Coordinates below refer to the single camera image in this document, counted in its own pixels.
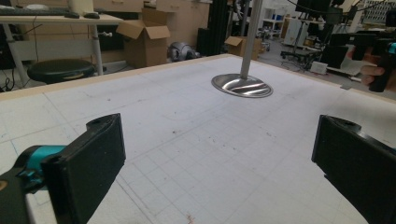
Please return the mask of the grey round helmet-like device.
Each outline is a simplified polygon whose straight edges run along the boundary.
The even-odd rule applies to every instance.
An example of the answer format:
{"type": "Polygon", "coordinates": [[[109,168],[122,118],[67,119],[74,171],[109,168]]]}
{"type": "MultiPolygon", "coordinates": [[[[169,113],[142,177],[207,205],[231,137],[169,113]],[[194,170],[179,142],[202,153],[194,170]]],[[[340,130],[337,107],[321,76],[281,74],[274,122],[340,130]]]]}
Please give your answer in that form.
{"type": "Polygon", "coordinates": [[[201,57],[201,54],[185,42],[173,42],[167,51],[168,58],[172,62],[182,62],[201,57]]]}

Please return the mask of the white desk with metal legs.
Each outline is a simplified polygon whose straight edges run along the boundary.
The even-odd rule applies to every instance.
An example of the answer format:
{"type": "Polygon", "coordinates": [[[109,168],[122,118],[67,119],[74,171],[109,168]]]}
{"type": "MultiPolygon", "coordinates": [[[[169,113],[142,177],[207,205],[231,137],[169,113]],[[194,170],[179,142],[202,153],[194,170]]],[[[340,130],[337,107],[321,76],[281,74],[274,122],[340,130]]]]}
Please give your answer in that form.
{"type": "Polygon", "coordinates": [[[62,58],[94,58],[96,71],[103,74],[97,26],[118,25],[122,19],[102,14],[99,19],[64,16],[0,16],[7,44],[20,81],[29,82],[25,61],[62,58]]]}

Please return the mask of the black keyboard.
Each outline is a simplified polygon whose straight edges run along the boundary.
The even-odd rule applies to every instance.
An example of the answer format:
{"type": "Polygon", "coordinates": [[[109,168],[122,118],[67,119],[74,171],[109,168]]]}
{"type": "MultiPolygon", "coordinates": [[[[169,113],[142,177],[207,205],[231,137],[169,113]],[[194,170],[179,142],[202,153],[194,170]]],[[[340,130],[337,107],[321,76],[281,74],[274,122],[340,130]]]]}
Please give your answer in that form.
{"type": "Polygon", "coordinates": [[[66,8],[28,9],[28,8],[0,8],[0,16],[63,16],[68,13],[66,8]]]}

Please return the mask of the black round stool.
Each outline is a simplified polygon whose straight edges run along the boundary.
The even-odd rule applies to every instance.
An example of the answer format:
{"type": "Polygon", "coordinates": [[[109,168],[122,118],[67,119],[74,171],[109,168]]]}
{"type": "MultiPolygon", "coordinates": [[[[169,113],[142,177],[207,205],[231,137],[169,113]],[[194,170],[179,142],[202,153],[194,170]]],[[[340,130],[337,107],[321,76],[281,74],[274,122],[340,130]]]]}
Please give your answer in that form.
{"type": "Polygon", "coordinates": [[[27,76],[46,84],[91,77],[95,73],[92,63],[81,59],[58,59],[38,62],[27,70],[27,76]]]}

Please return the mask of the small open cardboard box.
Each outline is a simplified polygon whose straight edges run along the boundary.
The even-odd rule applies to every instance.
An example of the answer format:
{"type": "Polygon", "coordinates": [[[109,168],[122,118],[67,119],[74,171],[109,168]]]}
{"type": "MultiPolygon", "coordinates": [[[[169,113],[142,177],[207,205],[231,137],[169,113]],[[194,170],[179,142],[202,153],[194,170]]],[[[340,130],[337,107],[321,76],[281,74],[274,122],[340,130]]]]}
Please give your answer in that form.
{"type": "MultiPolygon", "coordinates": [[[[247,38],[245,36],[229,36],[225,40],[225,44],[228,47],[228,52],[232,55],[243,57],[247,45],[247,38]]],[[[251,59],[254,61],[258,60],[260,49],[262,48],[262,41],[259,38],[254,39],[253,51],[251,59]]]]}

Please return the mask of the white small box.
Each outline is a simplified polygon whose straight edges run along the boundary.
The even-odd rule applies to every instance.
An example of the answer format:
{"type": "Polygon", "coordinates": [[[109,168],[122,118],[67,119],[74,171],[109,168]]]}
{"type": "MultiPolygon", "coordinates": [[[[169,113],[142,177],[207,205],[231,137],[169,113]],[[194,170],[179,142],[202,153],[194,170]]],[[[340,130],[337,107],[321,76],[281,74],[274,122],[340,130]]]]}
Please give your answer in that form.
{"type": "Polygon", "coordinates": [[[328,65],[321,62],[312,62],[310,71],[312,73],[324,75],[327,72],[328,65]]]}

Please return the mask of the black tall cabinet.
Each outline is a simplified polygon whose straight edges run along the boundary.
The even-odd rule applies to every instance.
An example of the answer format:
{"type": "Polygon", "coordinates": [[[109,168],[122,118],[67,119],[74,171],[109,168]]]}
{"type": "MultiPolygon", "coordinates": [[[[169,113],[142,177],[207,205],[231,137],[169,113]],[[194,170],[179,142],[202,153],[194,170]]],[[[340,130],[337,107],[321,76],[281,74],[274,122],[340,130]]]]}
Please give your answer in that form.
{"type": "Polygon", "coordinates": [[[203,56],[221,54],[229,20],[228,0],[213,0],[208,25],[198,29],[197,51],[203,56]]]}

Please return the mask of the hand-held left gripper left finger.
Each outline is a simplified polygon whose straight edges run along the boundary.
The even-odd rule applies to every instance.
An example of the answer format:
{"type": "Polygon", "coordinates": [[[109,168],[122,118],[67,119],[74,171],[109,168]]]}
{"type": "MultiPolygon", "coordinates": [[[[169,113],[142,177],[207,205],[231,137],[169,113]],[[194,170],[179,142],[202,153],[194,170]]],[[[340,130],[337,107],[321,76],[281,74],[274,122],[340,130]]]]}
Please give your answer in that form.
{"type": "Polygon", "coordinates": [[[125,163],[119,113],[94,119],[67,146],[32,146],[0,175],[0,224],[33,224],[29,193],[46,189],[58,224],[86,224],[125,163]]]}

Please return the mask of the large open cardboard box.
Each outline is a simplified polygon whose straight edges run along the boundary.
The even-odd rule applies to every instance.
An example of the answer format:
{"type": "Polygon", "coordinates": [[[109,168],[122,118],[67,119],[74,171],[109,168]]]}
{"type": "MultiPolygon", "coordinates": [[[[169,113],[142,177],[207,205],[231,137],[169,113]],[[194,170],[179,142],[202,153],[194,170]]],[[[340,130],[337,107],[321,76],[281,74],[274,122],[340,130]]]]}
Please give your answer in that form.
{"type": "Polygon", "coordinates": [[[133,68],[167,63],[167,13],[142,9],[141,20],[123,21],[116,32],[122,35],[125,61],[133,68]]]}

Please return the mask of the black monitor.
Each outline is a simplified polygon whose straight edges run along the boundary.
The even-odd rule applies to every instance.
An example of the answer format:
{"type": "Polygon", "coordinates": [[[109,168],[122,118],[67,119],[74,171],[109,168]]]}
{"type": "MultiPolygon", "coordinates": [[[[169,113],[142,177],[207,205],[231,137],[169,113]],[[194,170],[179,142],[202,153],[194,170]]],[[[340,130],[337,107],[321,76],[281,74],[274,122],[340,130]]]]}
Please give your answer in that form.
{"type": "Polygon", "coordinates": [[[295,10],[303,13],[325,13],[332,0],[297,0],[295,10]]]}

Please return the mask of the metal stand with round base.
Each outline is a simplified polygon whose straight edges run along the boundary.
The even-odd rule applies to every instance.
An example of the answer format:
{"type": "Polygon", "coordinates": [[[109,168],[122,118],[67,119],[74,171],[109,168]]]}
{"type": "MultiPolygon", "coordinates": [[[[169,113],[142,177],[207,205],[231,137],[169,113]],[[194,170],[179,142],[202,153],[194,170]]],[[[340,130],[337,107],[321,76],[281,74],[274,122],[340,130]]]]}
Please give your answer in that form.
{"type": "Polygon", "coordinates": [[[254,0],[250,24],[247,32],[247,44],[239,74],[218,75],[211,84],[219,91],[244,98],[264,98],[273,93],[273,88],[259,78],[248,74],[252,59],[255,33],[258,28],[263,0],[254,0]]]}

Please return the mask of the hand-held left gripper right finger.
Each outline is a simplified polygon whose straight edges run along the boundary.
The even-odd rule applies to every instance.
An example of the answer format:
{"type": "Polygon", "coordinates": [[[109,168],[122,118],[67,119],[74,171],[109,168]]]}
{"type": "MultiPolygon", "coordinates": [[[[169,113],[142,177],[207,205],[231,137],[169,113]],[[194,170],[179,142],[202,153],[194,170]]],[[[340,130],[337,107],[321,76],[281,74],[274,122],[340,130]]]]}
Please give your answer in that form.
{"type": "Polygon", "coordinates": [[[396,149],[321,115],[311,160],[369,224],[396,224],[396,149]]]}

